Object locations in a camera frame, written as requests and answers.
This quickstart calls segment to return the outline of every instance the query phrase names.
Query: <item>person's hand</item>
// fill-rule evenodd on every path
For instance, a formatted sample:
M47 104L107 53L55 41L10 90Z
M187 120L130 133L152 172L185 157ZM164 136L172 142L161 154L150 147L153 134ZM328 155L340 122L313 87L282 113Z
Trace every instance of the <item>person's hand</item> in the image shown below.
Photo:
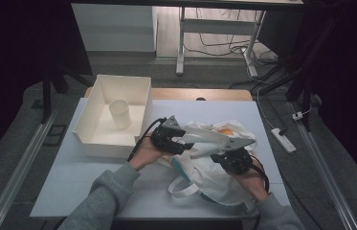
M253 164L262 169L262 166L258 161L253 160ZM264 188L262 176L254 169L250 169L244 174L227 173L237 180L240 186L245 191L249 192L256 201L261 201L268 197L268 193Z
M167 153L153 146L149 137L145 137L129 163L135 170L139 171L165 154Z

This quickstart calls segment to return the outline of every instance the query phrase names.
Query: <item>wrist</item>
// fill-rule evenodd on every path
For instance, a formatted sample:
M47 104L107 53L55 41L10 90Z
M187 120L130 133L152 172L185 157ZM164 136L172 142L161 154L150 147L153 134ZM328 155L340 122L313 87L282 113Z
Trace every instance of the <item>wrist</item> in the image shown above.
M137 158L134 158L130 160L129 164L131 165L131 167L133 167L133 169L135 169L137 172L139 170L141 170L142 168L145 167L145 163L143 163L140 160L137 160Z
M249 192L257 202L260 202L269 196L269 194L267 193L267 191L265 191L264 188L249 188Z

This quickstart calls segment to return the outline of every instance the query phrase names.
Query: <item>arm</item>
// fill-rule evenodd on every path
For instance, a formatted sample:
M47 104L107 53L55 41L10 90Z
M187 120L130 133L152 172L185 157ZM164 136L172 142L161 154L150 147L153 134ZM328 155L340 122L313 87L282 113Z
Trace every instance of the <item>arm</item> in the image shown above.
M262 169L255 160L254 164ZM234 174L228 172L240 186L250 193L256 201L256 208L261 216L260 229L304 229L291 206L281 206L274 194L265 191L261 175L250 169L245 174Z
M130 162L117 171L105 171L92 184L89 196L64 220L58 229L110 229L112 220L133 194L138 171L156 161L163 153L145 138Z

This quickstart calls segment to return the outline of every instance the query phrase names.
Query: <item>metal frame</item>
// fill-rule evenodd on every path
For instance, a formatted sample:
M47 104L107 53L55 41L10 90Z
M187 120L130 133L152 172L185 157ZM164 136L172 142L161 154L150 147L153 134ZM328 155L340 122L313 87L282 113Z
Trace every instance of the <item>metal frame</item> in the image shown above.
M22 158L16 166L16 169L14 169L11 178L6 184L5 189L0 195L0 227L6 217L6 214L11 208L11 205L13 204L13 201L18 191L20 190L23 181L26 178L35 157L38 154L41 145L43 144L44 138L46 137L54 119L56 118L58 110L62 107L62 103L63 98L60 97L58 105L48 117L46 123L40 124L38 126L37 130L34 133L32 141L27 146L25 152L22 155Z
M185 19L185 7L182 8L180 14L180 31L179 44L177 54L176 75L184 75L184 34L185 33L200 33L200 34L217 34L217 35L249 35L250 44L247 49L242 49L243 56L247 63L247 68L251 77L257 77L257 70L253 64L251 53L257 39L259 28L265 11L261 11L256 22L250 21L223 21L223 20L207 20L207 19Z
M289 103L288 106L292 113L296 112L291 103ZM330 198L334 202L336 211L338 212L340 220L345 226L345 229L357 230L357 220L355 219L350 207L348 206L345 196L337 185L331 170L327 166L321 150L319 149L318 144L316 144L315 138L309 131L306 130L306 127L303 125L303 123L298 122L298 129L300 130L301 137L312 157L313 163L318 169L318 173L324 182L324 186L326 187Z
M256 10L256 11L283 11L283 12L304 12L332 9L331 6L321 4L295 3L275 3L236 1L236 0L73 0L72 3L83 4L103 4L103 5L130 5L130 6L159 6L159 7L188 7L188 8L213 8L213 9L234 9L234 10Z

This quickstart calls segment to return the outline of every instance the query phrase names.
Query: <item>gray floor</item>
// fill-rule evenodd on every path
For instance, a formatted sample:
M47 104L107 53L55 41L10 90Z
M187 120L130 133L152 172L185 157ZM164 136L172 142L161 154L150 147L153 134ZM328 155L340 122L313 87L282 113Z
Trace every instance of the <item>gray floor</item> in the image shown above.
M242 59L200 56L188 57L185 62L184 77L178 78L175 76L175 60L173 59L175 53L174 51L172 55L167 55L166 53L159 57L137 54L109 55L89 53L89 55L94 76L97 74L148 76L152 78L153 87L229 88L234 82L250 80ZM257 70L262 75L271 67L258 66ZM92 77L86 78L90 81L95 80ZM83 97L86 90L85 86L71 78L67 77L67 81L71 88L66 95L63 95L65 105L58 111L54 121L54 125L58 126L57 128L59 129L62 129L62 126L68 128L67 125L71 121L78 99ZM235 88L250 90L255 84L255 82L252 82ZM42 110L41 106L38 106L39 101L42 100L41 90L41 84L37 84L25 91L23 106L7 134L0 142L0 194L41 120ZM326 187L319 177L318 170L313 164L307 147L301 138L298 126L291 118L291 111L289 110L288 102L284 99L284 93L285 90L279 88L270 93L268 99L260 97L259 102L267 118L264 119L262 117L267 133L272 129L269 123L275 127L287 127L286 135L298 149L294 154L288 154L272 135L267 134L279 168L283 173L283 179L290 185L286 189L292 207L306 226L306 229L319 228L302 208L301 203L323 229L345 229L340 221L334 202L328 195ZM310 113L311 133L315 137L337 184L346 197L354 217L357 219L357 166L348 152L322 122L317 114L318 107L319 104L314 103ZM55 135L48 136L45 139L45 145L42 146L35 158L33 166L9 209L1 229L54 228L56 220L29 218L29 213L56 157L56 152L59 148L56 143L60 143L60 141L60 136ZM158 223L157 225L154 222L145 222L141 224L145 224L145 226L140 227L144 229L170 229L169 223ZM186 229L190 229L191 226L197 226L197 229L202 226L211 229L211 224L206 222L200 225L190 222L184 224Z

